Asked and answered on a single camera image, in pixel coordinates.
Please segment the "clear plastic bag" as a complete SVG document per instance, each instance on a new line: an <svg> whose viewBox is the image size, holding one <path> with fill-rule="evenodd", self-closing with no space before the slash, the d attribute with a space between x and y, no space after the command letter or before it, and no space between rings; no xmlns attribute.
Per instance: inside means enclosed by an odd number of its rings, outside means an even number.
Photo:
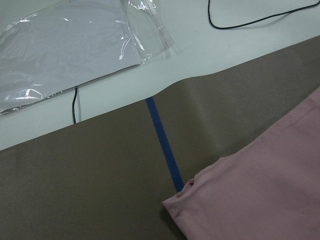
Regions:
<svg viewBox="0 0 320 240"><path fill-rule="evenodd" d="M173 45L157 0L61 0L1 29L0 112L139 66Z"/></svg>

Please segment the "pink Snoopy t-shirt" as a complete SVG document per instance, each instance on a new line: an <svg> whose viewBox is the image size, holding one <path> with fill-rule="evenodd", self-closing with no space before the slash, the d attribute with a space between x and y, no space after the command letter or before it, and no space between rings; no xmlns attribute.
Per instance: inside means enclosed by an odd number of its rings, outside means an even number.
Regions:
<svg viewBox="0 0 320 240"><path fill-rule="evenodd" d="M319 90L163 205L189 240L319 239Z"/></svg>

